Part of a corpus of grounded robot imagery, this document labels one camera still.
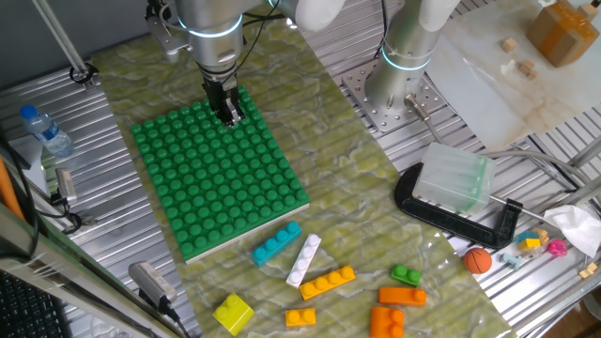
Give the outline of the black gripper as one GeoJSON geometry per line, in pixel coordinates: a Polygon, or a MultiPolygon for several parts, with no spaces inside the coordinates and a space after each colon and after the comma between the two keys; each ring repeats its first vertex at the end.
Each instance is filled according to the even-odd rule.
{"type": "Polygon", "coordinates": [[[228,126],[235,126],[245,115],[239,106],[236,66],[200,66],[208,103],[216,116],[228,126]]]}

